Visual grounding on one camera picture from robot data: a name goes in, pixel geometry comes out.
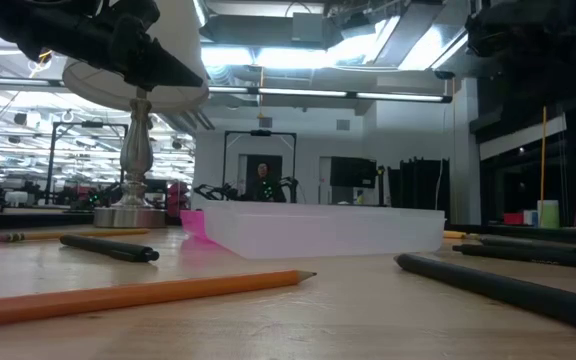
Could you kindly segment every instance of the silver lamp stand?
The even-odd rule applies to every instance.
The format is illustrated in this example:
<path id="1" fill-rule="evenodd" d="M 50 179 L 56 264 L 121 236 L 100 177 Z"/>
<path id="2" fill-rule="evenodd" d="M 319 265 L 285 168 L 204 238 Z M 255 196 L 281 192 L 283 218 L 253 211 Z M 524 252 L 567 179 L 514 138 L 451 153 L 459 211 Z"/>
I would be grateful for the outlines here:
<path id="1" fill-rule="evenodd" d="M 130 100 L 132 122 L 121 148 L 121 167 L 126 171 L 123 196 L 109 208 L 95 209 L 95 226 L 105 228 L 159 228 L 166 226 L 166 212 L 154 209 L 144 199 L 144 174 L 152 168 L 152 146 L 148 137 L 148 114 L 152 104 L 146 91 L 137 89 Z"/>

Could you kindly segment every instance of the white lampshade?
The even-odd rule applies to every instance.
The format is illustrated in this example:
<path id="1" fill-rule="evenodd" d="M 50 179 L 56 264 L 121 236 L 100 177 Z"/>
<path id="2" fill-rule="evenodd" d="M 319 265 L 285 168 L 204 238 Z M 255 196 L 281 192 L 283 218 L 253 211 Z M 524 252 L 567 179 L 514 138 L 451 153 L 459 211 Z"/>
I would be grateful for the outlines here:
<path id="1" fill-rule="evenodd" d="M 206 71 L 201 62 L 199 21 L 194 3 L 189 0 L 156 0 L 161 16 L 148 29 L 148 35 L 159 39 L 161 46 L 204 80 L 201 87 L 157 86 L 148 93 L 152 112 L 179 112 L 196 108 L 208 98 Z M 69 59 L 63 80 L 72 92 L 94 103 L 130 111 L 130 99 L 136 88 L 124 82 L 119 74 L 94 68 Z"/>

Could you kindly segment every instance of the lamp base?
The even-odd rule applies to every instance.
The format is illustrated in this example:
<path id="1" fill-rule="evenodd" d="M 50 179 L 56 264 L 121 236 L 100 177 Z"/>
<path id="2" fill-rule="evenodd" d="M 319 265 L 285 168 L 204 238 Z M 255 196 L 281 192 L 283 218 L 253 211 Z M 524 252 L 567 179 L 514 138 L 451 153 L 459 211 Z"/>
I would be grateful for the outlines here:
<path id="1" fill-rule="evenodd" d="M 96 208 L 94 224 L 103 228 L 162 228 L 166 227 L 166 212 L 148 208 Z"/>

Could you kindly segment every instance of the lamp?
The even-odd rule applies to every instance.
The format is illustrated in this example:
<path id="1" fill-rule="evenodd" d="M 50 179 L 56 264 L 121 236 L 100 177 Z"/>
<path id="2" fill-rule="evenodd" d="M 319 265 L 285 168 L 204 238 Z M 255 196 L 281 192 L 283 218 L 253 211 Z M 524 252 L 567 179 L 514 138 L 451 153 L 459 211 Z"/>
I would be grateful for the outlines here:
<path id="1" fill-rule="evenodd" d="M 148 135 L 149 114 L 151 111 L 175 113 L 194 109 L 208 98 L 199 23 L 193 2 L 155 0 L 155 3 L 160 16 L 148 29 L 148 35 L 158 39 L 166 51 L 199 76 L 203 81 L 201 86 L 156 86 L 147 93 L 127 84 L 118 74 L 96 69 L 76 59 L 69 59 L 64 69 L 64 83 L 75 94 L 106 107 L 132 111 L 120 155 L 121 166 L 126 171 L 126 182 L 122 186 L 124 195 L 110 208 L 95 209 L 94 221 L 98 227 L 165 226 L 165 212 L 153 209 L 144 199 L 144 174 L 152 168 L 154 161 Z"/>

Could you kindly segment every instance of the desk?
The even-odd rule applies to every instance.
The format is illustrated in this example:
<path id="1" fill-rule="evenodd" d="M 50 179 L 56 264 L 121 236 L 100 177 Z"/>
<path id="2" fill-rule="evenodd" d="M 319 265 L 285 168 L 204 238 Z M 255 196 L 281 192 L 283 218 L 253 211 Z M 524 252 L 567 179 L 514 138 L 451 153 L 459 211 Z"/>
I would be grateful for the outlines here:
<path id="1" fill-rule="evenodd" d="M 248 261 L 176 228 L 118 239 L 161 258 L 125 263 L 56 241 L 0 245 L 0 296 L 291 268 L 319 275 L 294 287 L 0 326 L 0 359 L 576 358 L 576 328 L 403 272 L 390 255 Z M 427 256 L 576 292 L 575 268 L 465 257 L 448 245 Z"/>

